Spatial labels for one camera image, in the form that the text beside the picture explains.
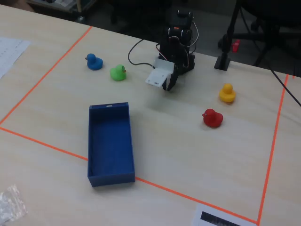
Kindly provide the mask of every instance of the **black post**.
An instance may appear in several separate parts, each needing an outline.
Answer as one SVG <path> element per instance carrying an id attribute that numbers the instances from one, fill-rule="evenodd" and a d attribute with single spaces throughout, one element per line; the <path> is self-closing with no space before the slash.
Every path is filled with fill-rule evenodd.
<path id="1" fill-rule="evenodd" d="M 227 29 L 227 34 L 225 34 L 222 38 L 222 55 L 219 56 L 216 60 L 215 69 L 220 69 L 226 71 L 228 69 L 230 58 L 228 58 L 228 53 L 231 50 L 232 46 L 232 37 L 234 33 L 234 27 L 236 23 L 236 19 L 241 7 L 241 0 L 236 0 L 235 8 L 232 14 L 230 26 Z"/>

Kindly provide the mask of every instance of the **white paper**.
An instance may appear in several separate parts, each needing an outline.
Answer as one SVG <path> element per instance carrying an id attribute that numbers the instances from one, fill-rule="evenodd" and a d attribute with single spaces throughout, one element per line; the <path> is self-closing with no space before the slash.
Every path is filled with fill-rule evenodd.
<path id="1" fill-rule="evenodd" d="M 214 209 L 212 207 L 203 205 L 203 204 L 198 204 L 197 209 L 195 211 L 195 215 L 193 218 L 193 221 L 191 223 L 191 226 L 216 226 L 216 225 L 221 225 L 221 226 L 228 226 L 230 223 L 223 223 L 219 220 L 214 220 L 214 222 L 210 222 L 210 220 L 202 220 L 201 216 L 202 213 L 205 212 L 207 214 L 213 215 L 215 217 L 221 218 L 222 220 L 228 221 L 232 224 L 236 224 L 239 226 L 256 226 L 256 224 L 253 224 L 249 221 L 243 220 L 241 218 L 235 217 L 229 213 L 225 213 L 223 211 Z"/>
<path id="2" fill-rule="evenodd" d="M 0 37 L 0 78 L 30 45 L 29 41 Z"/>

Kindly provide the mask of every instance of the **blue box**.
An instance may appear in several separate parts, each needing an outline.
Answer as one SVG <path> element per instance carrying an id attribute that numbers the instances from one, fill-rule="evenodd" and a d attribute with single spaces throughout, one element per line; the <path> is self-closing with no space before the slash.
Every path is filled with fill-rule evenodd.
<path id="1" fill-rule="evenodd" d="M 128 103 L 90 106 L 88 178 L 92 187 L 135 182 Z"/>

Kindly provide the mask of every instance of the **orange tape line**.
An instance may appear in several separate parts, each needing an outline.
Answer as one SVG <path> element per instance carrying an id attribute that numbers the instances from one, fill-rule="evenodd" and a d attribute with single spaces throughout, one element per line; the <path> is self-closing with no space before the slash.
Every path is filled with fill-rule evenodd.
<path id="1" fill-rule="evenodd" d="M 83 160 L 88 161 L 88 158 L 86 158 L 86 157 L 80 156 L 80 155 L 78 155 L 78 154 L 74 154 L 74 153 L 72 153 L 72 152 L 68 152 L 68 151 L 66 151 L 66 150 L 63 150 L 63 149 L 58 148 L 58 147 L 54 147 L 54 146 L 52 146 L 52 145 L 48 145 L 48 144 L 46 144 L 46 143 L 44 143 L 44 142 L 38 141 L 38 140 L 36 140 L 36 139 L 33 139 L 33 138 L 31 138 L 31 137 L 22 135 L 22 134 L 20 134 L 20 133 L 16 133 L 16 132 L 11 131 L 11 130 L 9 130 L 9 129 L 0 127 L 0 130 L 5 131 L 5 132 L 8 132 L 8 133 L 11 133 L 11 134 L 14 134 L 14 135 L 17 135 L 17 136 L 19 136 L 19 137 L 23 137 L 23 138 L 25 138 L 25 139 L 27 139 L 27 140 L 33 141 L 33 142 L 38 143 L 38 144 L 40 144 L 40 145 L 44 145 L 44 146 L 46 146 L 46 147 L 50 147 L 50 148 L 52 148 L 52 149 L 55 149 L 55 150 L 57 150 L 57 151 L 59 151 L 59 152 L 63 152 L 63 153 L 65 153 L 65 154 L 71 155 L 71 156 L 73 156 L 73 157 L 80 158 L 80 159 L 83 159 Z M 196 199 L 196 198 L 193 198 L 193 197 L 191 197 L 191 196 L 182 194 L 182 193 L 180 193 L 180 192 L 176 192 L 176 191 L 174 191 L 174 190 L 171 190 L 171 189 L 169 189 L 169 188 L 163 187 L 163 186 L 161 186 L 161 185 L 157 185 L 157 184 L 152 183 L 152 182 L 150 182 L 150 181 L 148 181 L 148 180 L 144 180 L 144 179 L 139 178 L 139 177 L 135 177 L 135 178 L 136 178 L 136 180 L 139 180 L 139 181 L 141 181 L 141 182 L 144 182 L 144 183 L 146 183 L 146 184 L 148 184 L 148 185 L 152 185 L 152 186 L 157 187 L 157 188 L 160 188 L 160 189 L 162 189 L 162 190 L 164 190 L 164 191 L 167 191 L 167 192 L 173 193 L 173 194 L 175 194 L 175 195 L 181 196 L 181 197 L 183 197 L 183 198 L 186 198 L 186 199 L 189 199 L 189 200 L 192 200 L 192 201 L 195 201 L 195 202 L 204 204 L 204 205 L 206 205 L 206 206 L 210 206 L 210 207 L 212 207 L 212 208 L 214 208 L 214 209 L 223 211 L 223 212 L 228 213 L 228 214 L 231 214 L 231 215 L 233 215 L 233 216 L 235 216 L 235 217 L 238 217 L 238 218 L 241 218 L 241 219 L 243 219 L 243 220 L 246 220 L 246 221 L 249 221 L 249 222 L 251 222 L 251 223 L 256 224 L 256 221 L 255 221 L 255 220 L 251 220 L 251 219 L 246 218 L 246 217 L 244 217 L 244 216 L 241 216 L 241 215 L 239 215 L 239 214 L 237 214 L 237 213 L 234 213 L 234 212 L 231 212 L 231 211 L 229 211 L 229 210 L 223 209 L 223 208 L 221 208 L 221 207 L 218 207 L 218 206 L 212 205 L 212 204 L 210 204 L 210 203 L 201 201 L 201 200 L 199 200 L 199 199 Z"/>
<path id="2" fill-rule="evenodd" d="M 288 80 L 288 74 L 285 77 L 285 82 L 284 85 L 286 86 Z M 269 154 L 269 164 L 268 164 L 268 169 L 267 169 L 267 174 L 265 177 L 265 182 L 264 182 L 264 187 L 263 187 L 263 192 L 262 192 L 262 197 L 261 197 L 261 203 L 260 203 L 260 208 L 258 212 L 258 218 L 257 218 L 257 225 L 259 226 L 260 220 L 261 220 L 261 215 L 262 215 L 262 210 L 263 210 L 263 205 L 264 205 L 264 200 L 265 200 L 265 195 L 268 189 L 268 182 L 269 182 L 269 173 L 271 170 L 271 165 L 272 165 L 272 160 L 273 160 L 273 154 L 274 154 L 274 148 L 275 148 L 275 143 L 276 143 L 276 137 L 277 137 L 277 131 L 278 131 L 278 125 L 280 121 L 280 115 L 281 115 L 281 109 L 283 105 L 283 100 L 285 96 L 285 89 L 282 89 L 282 94 L 281 94 L 281 99 L 280 99 L 280 104 L 278 108 L 278 114 L 277 114 L 277 119 L 276 119 L 276 124 L 275 124 L 275 129 L 274 129 L 274 136 L 273 136 L 273 141 L 272 141 L 272 146 L 271 146 L 271 152 Z"/>
<path id="3" fill-rule="evenodd" d="M 144 180 L 144 179 L 142 179 L 142 178 L 136 177 L 136 179 L 137 179 L 137 180 L 140 180 L 140 181 L 142 181 L 142 182 L 144 182 L 144 183 L 146 183 L 146 184 L 148 184 L 148 185 L 152 185 L 152 186 L 154 186 L 154 187 L 160 188 L 160 189 L 162 189 L 162 190 L 165 190 L 165 191 L 167 191 L 167 192 L 170 192 L 170 193 L 173 193 L 173 194 L 175 194 L 175 195 L 181 196 L 181 197 L 183 197 L 183 198 L 190 199 L 190 200 L 192 200 L 192 201 L 195 201 L 195 202 L 204 204 L 204 205 L 206 205 L 206 206 L 212 207 L 212 208 L 214 208 L 214 209 L 223 211 L 223 212 L 228 213 L 228 214 L 231 214 L 231 215 L 233 215 L 233 216 L 235 216 L 235 217 L 238 217 L 238 218 L 241 218 L 241 219 L 243 219 L 243 220 L 246 220 L 246 221 L 249 221 L 249 222 L 251 222 L 251 223 L 256 224 L 256 221 L 255 221 L 255 220 L 246 218 L 246 217 L 241 216 L 241 215 L 239 215 L 239 214 L 237 214 L 237 213 L 234 213 L 234 212 L 231 212 L 231 211 L 229 211 L 229 210 L 223 209 L 223 208 L 221 208 L 221 207 L 218 207 L 218 206 L 212 205 L 212 204 L 210 204 L 210 203 L 201 201 L 201 200 L 199 200 L 199 199 L 196 199 L 196 198 L 193 198 L 193 197 L 191 197 L 191 196 L 182 194 L 182 193 L 180 193 L 180 192 L 176 192 L 176 191 L 174 191 L 174 190 L 171 190 L 171 189 L 169 189 L 169 188 L 163 187 L 163 186 L 161 186 L 161 185 L 157 185 L 157 184 L 155 184 L 155 183 L 152 183 L 152 182 L 150 182 L 150 181 Z"/>
<path id="4" fill-rule="evenodd" d="M 83 160 L 88 161 L 88 158 L 85 158 L 85 157 L 80 156 L 80 155 L 78 155 L 78 154 L 74 154 L 74 153 L 72 153 L 72 152 L 65 151 L 65 150 L 63 150 L 63 149 L 61 149 L 61 148 L 54 147 L 54 146 L 52 146 L 52 145 L 48 145 L 48 144 L 46 144 L 46 143 L 44 143 L 44 142 L 38 141 L 38 140 L 36 140 L 36 139 L 33 139 L 33 138 L 31 138 L 31 137 L 22 135 L 22 134 L 20 134 L 20 133 L 16 133 L 16 132 L 11 131 L 11 130 L 9 130 L 9 129 L 5 129 L 5 128 L 3 128 L 3 127 L 0 127 L 0 130 L 5 131 L 5 132 L 8 132 L 8 133 L 11 133 L 11 134 L 14 134 L 14 135 L 17 135 L 17 136 L 19 136 L 19 137 L 23 137 L 23 138 L 25 138 L 25 139 L 27 139 L 27 140 L 33 141 L 33 142 L 38 143 L 38 144 L 40 144 L 40 145 L 44 145 L 44 146 L 46 146 L 46 147 L 50 147 L 50 148 L 55 149 L 55 150 L 57 150 L 57 151 L 59 151 L 59 152 L 63 152 L 63 153 L 65 153 L 65 154 L 69 154 L 69 155 L 71 155 L 71 156 L 73 156 L 73 157 L 77 157 L 77 158 L 79 158 L 79 159 L 83 159 Z"/>
<path id="5" fill-rule="evenodd" d="M 0 121 L 0 125 L 11 115 L 11 113 L 28 97 L 28 95 L 43 81 L 43 79 L 58 65 L 58 63 L 85 37 L 86 34 L 89 33 L 89 31 L 92 29 L 92 27 L 89 27 L 88 30 L 68 49 L 67 52 L 64 53 L 64 55 L 53 65 L 49 71 L 26 93 L 26 95 L 13 107 L 13 109 L 8 112 L 8 114 Z"/>

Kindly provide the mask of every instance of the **cable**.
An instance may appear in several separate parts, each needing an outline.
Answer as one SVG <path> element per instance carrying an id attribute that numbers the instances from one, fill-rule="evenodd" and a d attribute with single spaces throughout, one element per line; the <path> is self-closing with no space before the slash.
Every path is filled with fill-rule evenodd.
<path id="1" fill-rule="evenodd" d="M 176 38 L 176 39 L 179 41 L 179 44 L 180 44 L 181 46 L 184 46 L 184 47 L 185 47 L 185 45 L 183 45 L 183 44 L 180 42 L 180 39 L 179 39 L 177 36 L 170 36 L 170 37 L 168 38 L 169 41 L 170 41 L 171 38 Z"/>
<path id="2" fill-rule="evenodd" d="M 157 45 L 156 45 L 156 49 L 158 50 L 159 54 L 160 54 L 166 61 L 168 61 L 167 58 L 166 58 L 166 57 L 160 52 L 160 50 L 158 49 L 158 45 L 160 45 L 160 44 L 157 44 Z"/>
<path id="3" fill-rule="evenodd" d="M 194 21 L 192 21 L 192 22 L 193 22 L 193 24 L 194 24 L 194 26 L 195 26 L 195 28 L 196 28 L 196 30 L 197 30 L 197 33 L 198 33 L 198 28 L 197 28 L 197 26 L 196 26 L 196 23 L 195 23 Z M 195 43 L 197 42 L 198 36 L 197 36 L 197 39 L 196 39 L 190 46 L 192 46 L 193 44 L 195 44 Z"/>
<path id="4" fill-rule="evenodd" d="M 248 27 L 248 24 L 246 23 L 246 19 L 245 19 L 245 16 L 244 16 L 244 14 L 243 14 L 243 10 L 242 10 L 242 8 L 240 8 L 239 10 L 240 10 L 241 18 L 243 19 L 244 24 L 245 24 L 245 26 L 246 26 L 246 29 L 248 30 L 248 33 L 249 33 L 250 37 L 252 38 L 252 36 L 251 36 L 251 31 L 250 31 L 250 29 L 249 29 L 249 27 Z M 254 40 L 254 38 L 252 38 L 252 41 L 253 41 L 254 45 L 256 46 L 257 50 L 261 53 L 261 50 L 260 50 L 259 46 L 257 45 L 256 41 Z M 266 64 L 267 64 L 268 68 L 269 68 L 270 71 L 273 73 L 273 75 L 276 77 L 276 79 L 281 83 L 281 85 L 283 86 L 283 88 L 285 88 L 285 90 L 289 93 L 289 95 L 291 95 L 291 97 L 292 97 L 292 98 L 297 102 L 297 104 L 301 107 L 301 103 L 300 103 L 300 102 L 295 98 L 295 96 L 288 90 L 288 88 L 285 86 L 285 84 L 283 84 L 283 82 L 281 81 L 281 79 L 276 75 L 276 73 L 275 73 L 275 72 L 273 71 L 273 69 L 271 68 L 269 62 L 268 62 L 265 58 L 263 58 L 263 59 L 265 60 L 265 62 L 266 62 Z"/>
<path id="5" fill-rule="evenodd" d="M 185 47 L 183 48 L 185 53 L 186 53 L 186 56 L 187 56 L 187 66 L 186 67 L 189 67 L 189 56 L 188 56 L 188 52 L 187 50 L 185 49 Z"/>
<path id="6" fill-rule="evenodd" d="M 190 54 L 194 53 L 196 50 L 197 50 L 197 44 L 195 43 L 194 44 L 194 50 Z"/>
<path id="7" fill-rule="evenodd" d="M 134 64 L 131 60 L 130 60 L 130 54 L 132 52 L 132 50 L 140 43 L 142 42 L 144 39 L 141 39 L 139 42 L 137 42 L 132 48 L 131 50 L 129 51 L 128 55 L 127 55 L 127 59 L 129 60 L 129 62 L 132 64 L 132 65 L 149 65 L 151 66 L 152 68 L 154 67 L 153 65 L 149 64 L 149 63 L 138 63 L 138 64 Z"/>

